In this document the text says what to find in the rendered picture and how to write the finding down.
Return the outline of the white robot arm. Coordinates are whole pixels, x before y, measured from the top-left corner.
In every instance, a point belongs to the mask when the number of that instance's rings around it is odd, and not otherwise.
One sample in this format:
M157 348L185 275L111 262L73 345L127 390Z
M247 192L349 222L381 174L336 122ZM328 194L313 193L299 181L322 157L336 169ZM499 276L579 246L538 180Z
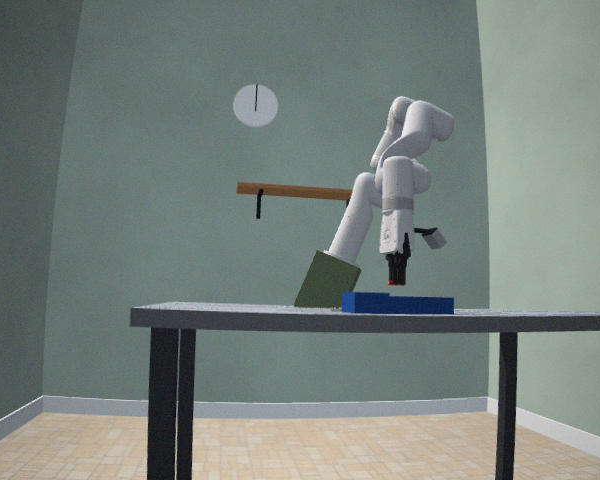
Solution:
M432 139L447 140L453 129L454 118L444 110L425 101L396 98L371 160L376 177L371 173L357 177L329 252L324 253L358 267L355 260L373 219L371 204L382 209L382 188L383 211L414 211L414 194L427 191L431 184L429 171L414 158L430 148Z

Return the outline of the blue rack of bins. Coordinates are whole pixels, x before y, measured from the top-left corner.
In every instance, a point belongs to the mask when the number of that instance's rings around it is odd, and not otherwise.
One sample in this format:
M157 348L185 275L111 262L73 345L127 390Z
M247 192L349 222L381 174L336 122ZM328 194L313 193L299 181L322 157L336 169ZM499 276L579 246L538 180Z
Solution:
M401 297L390 293L342 292L342 312L371 314L454 314L454 298Z

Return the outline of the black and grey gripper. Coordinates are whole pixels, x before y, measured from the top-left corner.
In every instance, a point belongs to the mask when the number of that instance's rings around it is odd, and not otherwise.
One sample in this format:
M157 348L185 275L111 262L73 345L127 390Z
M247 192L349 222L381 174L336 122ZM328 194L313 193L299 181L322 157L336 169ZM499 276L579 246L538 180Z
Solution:
M383 211L380 253L382 255L386 254L385 258L388 259L389 266L389 281L392 281L393 284L405 284L406 268L404 267L407 266L406 261L414 250L414 211L413 213L411 211L408 209L387 209ZM403 254L401 254L402 252ZM393 253L395 253L395 256Z

